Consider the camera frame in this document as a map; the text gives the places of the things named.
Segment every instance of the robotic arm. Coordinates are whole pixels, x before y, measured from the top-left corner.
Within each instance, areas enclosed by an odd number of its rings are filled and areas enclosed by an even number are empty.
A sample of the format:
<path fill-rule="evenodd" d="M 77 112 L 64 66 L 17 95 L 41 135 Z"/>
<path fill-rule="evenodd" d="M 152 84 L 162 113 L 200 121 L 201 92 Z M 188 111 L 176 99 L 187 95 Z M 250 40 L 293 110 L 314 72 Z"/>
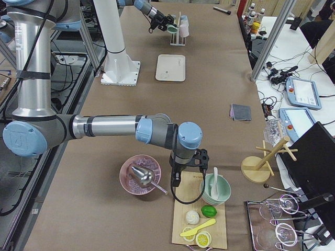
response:
<path fill-rule="evenodd" d="M 151 19 L 149 32 L 151 33 L 156 27 L 158 27 L 162 31 L 168 30 L 171 33 L 176 33 L 176 24 L 174 24 L 174 18 L 168 14 L 165 16 L 155 7 L 153 7 L 146 0 L 119 0 L 120 6 L 128 6 L 133 5 L 146 16 Z"/>
<path fill-rule="evenodd" d="M 186 166 L 199 167 L 205 174 L 206 150 L 199 150 L 200 127 L 192 122 L 179 127 L 166 115 L 91 116 L 59 115 L 50 105 L 50 31 L 78 30 L 79 0 L 4 0 L 7 14 L 15 23 L 18 108 L 13 122 L 3 131 L 6 146 L 19 156 L 31 157 L 63 142 L 84 136 L 135 135 L 145 144 L 171 150 L 171 184 L 177 187 Z M 148 5 L 143 4 L 147 13 Z M 151 12 L 158 13 L 155 18 Z M 161 13 L 151 7 L 152 28 L 165 29 Z"/>

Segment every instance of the white spoon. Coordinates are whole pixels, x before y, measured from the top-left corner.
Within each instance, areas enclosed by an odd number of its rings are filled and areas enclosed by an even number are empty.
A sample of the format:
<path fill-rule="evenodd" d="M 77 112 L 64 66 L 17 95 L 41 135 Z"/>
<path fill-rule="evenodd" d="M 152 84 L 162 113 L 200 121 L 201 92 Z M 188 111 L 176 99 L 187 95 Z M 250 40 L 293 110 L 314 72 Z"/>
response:
<path fill-rule="evenodd" d="M 210 196 L 215 200 L 219 198 L 217 181 L 218 181 L 218 168 L 214 167 L 214 182 L 210 190 Z"/>

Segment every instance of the black bracket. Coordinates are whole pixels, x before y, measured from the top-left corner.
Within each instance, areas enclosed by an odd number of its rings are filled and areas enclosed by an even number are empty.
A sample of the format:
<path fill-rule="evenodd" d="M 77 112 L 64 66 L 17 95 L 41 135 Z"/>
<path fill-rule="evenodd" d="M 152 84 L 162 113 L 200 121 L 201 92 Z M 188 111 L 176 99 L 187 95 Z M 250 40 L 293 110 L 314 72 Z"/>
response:
<path fill-rule="evenodd" d="M 205 174 L 208 169 L 209 157 L 206 149 L 197 149 L 192 159 L 187 164 L 174 163 L 174 159 L 170 156 L 170 165 L 172 166 L 171 184 L 173 187 L 178 187 L 182 180 L 182 170 L 187 166 L 199 167 L 199 171 Z"/>
<path fill-rule="evenodd" d="M 170 14 L 164 16 L 163 13 L 158 10 L 157 14 L 151 19 L 150 29 L 154 30 L 158 27 L 160 30 L 166 31 L 168 29 L 167 25 L 176 26 L 174 24 L 174 18 Z"/>

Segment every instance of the white tray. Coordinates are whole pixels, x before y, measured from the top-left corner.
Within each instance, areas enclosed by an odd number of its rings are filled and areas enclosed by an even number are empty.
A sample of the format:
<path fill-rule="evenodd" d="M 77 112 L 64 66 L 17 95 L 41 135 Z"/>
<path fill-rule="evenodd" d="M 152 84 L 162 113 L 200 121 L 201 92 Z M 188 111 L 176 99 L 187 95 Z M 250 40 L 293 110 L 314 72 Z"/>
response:
<path fill-rule="evenodd" d="M 158 81 L 182 82 L 186 79 L 185 56 L 161 54 L 158 56 L 156 79 Z"/>

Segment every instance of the wooden dowel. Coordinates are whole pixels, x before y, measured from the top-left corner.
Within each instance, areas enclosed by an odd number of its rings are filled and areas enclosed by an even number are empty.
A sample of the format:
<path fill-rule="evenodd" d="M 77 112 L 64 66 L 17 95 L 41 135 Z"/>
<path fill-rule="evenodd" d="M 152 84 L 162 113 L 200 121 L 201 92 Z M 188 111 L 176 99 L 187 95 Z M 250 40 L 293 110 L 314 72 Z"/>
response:
<path fill-rule="evenodd" d="M 292 158 L 294 161 L 297 161 L 297 158 L 294 156 L 294 154 L 293 154 L 292 151 L 287 147 L 286 144 L 284 144 L 284 148 L 285 148 L 285 150 L 287 150 L 287 153 L 291 156 L 291 158 Z"/>
<path fill-rule="evenodd" d="M 287 153 L 287 150 L 279 150 L 279 153 Z M 298 149 L 290 149 L 290 152 L 298 152 Z"/>
<path fill-rule="evenodd" d="M 272 171 L 272 168 L 271 168 L 269 162 L 267 161 L 267 162 L 265 162 L 265 164 L 267 165 L 267 168 L 269 169 L 271 176 L 274 176 L 274 173 Z"/>
<path fill-rule="evenodd" d="M 265 140 L 263 140 L 263 148 L 265 149 Z"/>
<path fill-rule="evenodd" d="M 271 152 L 271 150 L 269 150 L 269 149 L 261 148 L 261 147 L 258 147 L 258 146 L 256 146 L 256 149 L 257 149 L 257 150 L 262 150 L 262 151 Z"/>
<path fill-rule="evenodd" d="M 261 148 L 256 146 L 257 150 L 261 150 L 261 151 L 267 151 L 267 152 L 271 152 L 271 150 L 266 149 L 266 148 Z M 291 152 L 298 152 L 298 149 L 290 149 Z M 287 150 L 279 150 L 278 153 L 287 153 Z"/>
<path fill-rule="evenodd" d="M 283 148 L 283 145 L 286 144 L 289 141 L 288 136 L 284 136 L 272 149 L 272 151 L 265 156 L 264 158 L 259 161 L 259 163 L 256 165 L 256 170 L 259 170 L 262 168 L 262 166 L 270 160 L 280 149 Z"/>

